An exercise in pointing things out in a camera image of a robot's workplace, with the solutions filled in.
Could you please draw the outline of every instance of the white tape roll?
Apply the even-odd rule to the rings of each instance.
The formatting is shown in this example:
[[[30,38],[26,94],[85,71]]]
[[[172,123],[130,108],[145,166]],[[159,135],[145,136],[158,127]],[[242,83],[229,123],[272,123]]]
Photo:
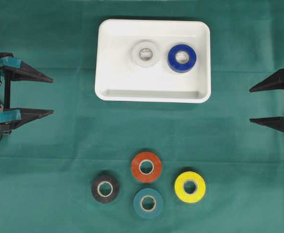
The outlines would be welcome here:
[[[131,51],[132,61],[139,67],[151,67],[159,60],[159,49],[150,41],[137,43]]]

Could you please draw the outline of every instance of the roll of tape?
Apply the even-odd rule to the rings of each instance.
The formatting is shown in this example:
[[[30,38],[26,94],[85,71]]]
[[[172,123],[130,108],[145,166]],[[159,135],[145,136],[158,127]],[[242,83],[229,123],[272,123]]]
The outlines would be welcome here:
[[[21,120],[20,109],[0,112],[0,123],[9,122],[13,120]]]
[[[152,170],[149,173],[144,173],[141,170],[141,164],[146,161],[152,164]],[[160,176],[161,170],[161,161],[158,156],[152,152],[139,153],[131,163],[131,172],[133,176],[143,183],[155,181]]]
[[[167,63],[178,73],[188,72],[197,60],[195,51],[188,45],[180,44],[172,47],[167,56]]]
[[[131,50],[131,59],[139,67],[151,67],[160,58],[158,47],[151,41],[141,41]]]
[[[111,192],[107,195],[104,195],[100,192],[100,187],[103,184],[109,184],[111,187]],[[91,192],[94,199],[98,202],[110,203],[118,196],[118,181],[111,175],[100,175],[93,181],[91,186]]]
[[[190,181],[196,186],[195,191],[191,194],[187,193],[184,188],[185,183]],[[174,190],[177,197],[183,202],[195,203],[203,198],[206,185],[201,175],[196,172],[187,171],[177,177],[174,184]]]
[[[153,207],[151,209],[146,209],[143,206],[144,198],[153,199]],[[160,215],[163,209],[162,196],[154,189],[151,188],[141,189],[134,197],[133,208],[137,213],[137,215],[139,215],[142,218],[150,219],[157,217],[158,215]]]

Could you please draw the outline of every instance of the blue-green tape roll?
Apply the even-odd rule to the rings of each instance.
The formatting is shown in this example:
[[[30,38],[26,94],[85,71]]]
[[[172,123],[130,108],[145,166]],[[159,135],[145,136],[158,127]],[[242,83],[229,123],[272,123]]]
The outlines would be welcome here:
[[[144,197],[152,197],[155,200],[154,208],[150,211],[145,211],[142,208],[142,199]],[[151,188],[144,188],[140,190],[133,200],[133,208],[137,215],[139,215],[142,218],[150,219],[157,217],[160,215],[162,209],[163,209],[163,199],[160,193],[158,193],[156,190]]]
[[[21,67],[21,59],[12,57],[12,56],[6,56],[6,57],[1,57],[0,58],[0,68],[3,66],[8,66],[8,67],[14,67],[14,68],[20,68]]]
[[[21,120],[21,112],[19,109],[0,112],[0,123]]]

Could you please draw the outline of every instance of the red tape roll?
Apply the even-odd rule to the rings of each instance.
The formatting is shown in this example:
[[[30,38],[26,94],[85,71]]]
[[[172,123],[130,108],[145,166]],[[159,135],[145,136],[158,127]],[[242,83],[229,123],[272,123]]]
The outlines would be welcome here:
[[[143,173],[140,169],[140,165],[142,162],[148,161],[152,163],[152,171],[150,173]],[[150,183],[155,181],[161,173],[162,165],[161,161],[157,155],[152,152],[142,152],[139,153],[135,158],[132,160],[131,163],[131,171],[133,176],[143,182],[143,183]]]

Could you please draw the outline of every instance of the white plastic tray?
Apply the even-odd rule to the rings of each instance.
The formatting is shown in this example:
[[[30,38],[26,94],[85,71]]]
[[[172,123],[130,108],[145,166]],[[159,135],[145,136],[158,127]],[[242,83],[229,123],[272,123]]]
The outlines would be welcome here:
[[[157,44],[160,59],[138,67],[131,50],[140,41]],[[177,44],[191,46],[197,61],[177,73],[167,63]],[[99,28],[95,93],[102,100],[202,103],[211,95],[210,30],[198,21],[108,19]]]

